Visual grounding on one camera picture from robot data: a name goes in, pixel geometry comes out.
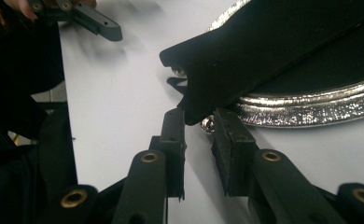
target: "white table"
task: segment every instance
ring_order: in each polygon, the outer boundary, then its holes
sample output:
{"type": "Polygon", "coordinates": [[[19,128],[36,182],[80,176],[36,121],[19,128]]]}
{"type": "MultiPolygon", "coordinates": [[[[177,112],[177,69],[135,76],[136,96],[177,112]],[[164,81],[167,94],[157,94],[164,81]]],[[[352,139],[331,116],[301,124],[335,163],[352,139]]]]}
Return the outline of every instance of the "white table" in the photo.
{"type": "MultiPolygon", "coordinates": [[[[205,32],[234,0],[99,0],[97,10],[122,27],[110,42],[61,26],[63,64],[80,184],[107,188],[125,177],[133,156],[160,135],[163,115],[182,95],[159,53],[205,32]]],[[[284,152],[320,188],[364,183],[364,119],[310,129],[249,130],[260,148],[284,152]]],[[[169,223],[249,223],[247,198],[225,198],[198,125],[186,127],[186,200],[169,200],[169,223]]]]}

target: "floor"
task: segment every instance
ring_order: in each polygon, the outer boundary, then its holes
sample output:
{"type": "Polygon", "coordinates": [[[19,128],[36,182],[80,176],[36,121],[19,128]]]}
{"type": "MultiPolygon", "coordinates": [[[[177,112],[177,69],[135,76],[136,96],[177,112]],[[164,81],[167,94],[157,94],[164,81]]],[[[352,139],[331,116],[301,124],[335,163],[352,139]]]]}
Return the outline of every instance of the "floor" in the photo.
{"type": "MultiPolygon", "coordinates": [[[[40,103],[54,103],[54,102],[66,102],[66,88],[65,82],[60,83],[58,86],[50,91],[40,92],[32,95],[34,100],[40,103]]],[[[9,133],[10,138],[13,139],[17,146],[34,144],[31,140],[26,139],[23,136],[9,133]]]]}

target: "silver plate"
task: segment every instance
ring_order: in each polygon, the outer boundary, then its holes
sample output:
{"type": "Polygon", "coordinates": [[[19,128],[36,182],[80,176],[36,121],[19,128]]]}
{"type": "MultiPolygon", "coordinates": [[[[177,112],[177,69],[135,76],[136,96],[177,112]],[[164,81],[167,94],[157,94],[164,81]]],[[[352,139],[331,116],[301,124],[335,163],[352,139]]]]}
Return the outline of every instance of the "silver plate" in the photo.
{"type": "MultiPolygon", "coordinates": [[[[208,28],[222,26],[249,0],[241,0],[220,15],[208,28]]],[[[269,128],[302,128],[330,125],[364,118],[364,81],[331,91],[300,95],[248,94],[234,106],[243,123],[269,128]]],[[[202,121],[206,133],[214,130],[213,117],[202,121]]]]}

